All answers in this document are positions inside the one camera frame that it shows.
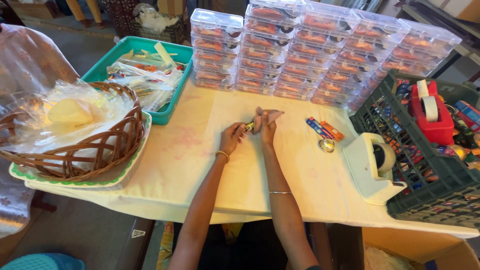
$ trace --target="blue plastic stool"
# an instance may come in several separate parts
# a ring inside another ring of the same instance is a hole
[[[13,260],[0,270],[85,270],[85,264],[60,253],[38,253]]]

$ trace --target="bracelet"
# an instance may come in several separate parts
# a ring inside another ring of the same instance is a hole
[[[216,156],[218,153],[224,154],[224,155],[227,157],[227,163],[230,162],[230,157],[227,155],[227,153],[225,153],[224,151],[220,151],[220,150],[219,150],[219,151],[215,152],[215,156]]]

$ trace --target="plastic crate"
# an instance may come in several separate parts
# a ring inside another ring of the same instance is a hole
[[[357,113],[350,116],[358,133],[380,134],[396,151],[393,178],[405,181],[408,187],[388,200],[388,213],[399,220],[480,228],[480,171],[469,170],[457,156],[446,157],[436,151],[436,144],[427,140],[392,94],[397,78],[409,79],[410,83],[424,78],[397,71],[390,70]],[[436,81],[438,93],[447,104],[465,100],[476,108],[480,105],[480,95],[472,83],[427,80]],[[438,179],[427,182],[433,177]]]
[[[155,44],[159,41],[146,39],[141,37],[124,37],[120,42],[115,45],[102,59],[100,59],[85,75],[82,80],[86,82],[104,81],[107,79],[107,67],[113,64],[120,56],[128,53],[132,49],[144,49],[148,52],[155,52]],[[192,55],[193,49],[191,47],[177,45],[160,41],[169,53],[177,53],[178,55],[172,55],[174,61],[181,63],[188,63],[184,70],[184,74],[180,83],[173,94],[172,101],[165,104],[159,111],[149,111],[152,116],[152,124],[154,125],[166,125],[172,117],[173,111],[177,106],[180,96],[183,92],[183,88],[188,79],[190,71],[192,69]]]
[[[132,26],[133,33],[137,37],[144,37],[175,44],[181,44],[186,38],[185,22],[182,16],[174,25],[165,27],[165,30],[160,34],[154,30],[142,27],[142,25],[135,20],[132,20]]]

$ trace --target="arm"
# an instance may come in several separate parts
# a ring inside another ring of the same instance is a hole
[[[276,123],[268,125],[268,116],[262,115],[262,152],[268,179],[269,191],[291,191],[283,176],[273,147]],[[275,232],[287,254],[288,261],[294,270],[306,270],[317,266],[318,261],[310,248],[300,209],[293,194],[270,193],[270,209]]]
[[[235,123],[228,127],[222,133],[220,150],[230,156],[237,147],[237,142],[241,143],[241,137],[244,137],[244,127],[244,123]],[[227,157],[221,153],[217,154],[212,167],[195,193],[168,266],[169,270],[197,269],[226,163]]]

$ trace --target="red tape dispenser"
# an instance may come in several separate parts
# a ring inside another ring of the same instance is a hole
[[[437,83],[418,81],[412,87],[410,115],[431,143],[451,145],[453,141],[453,120],[447,107],[437,94]]]

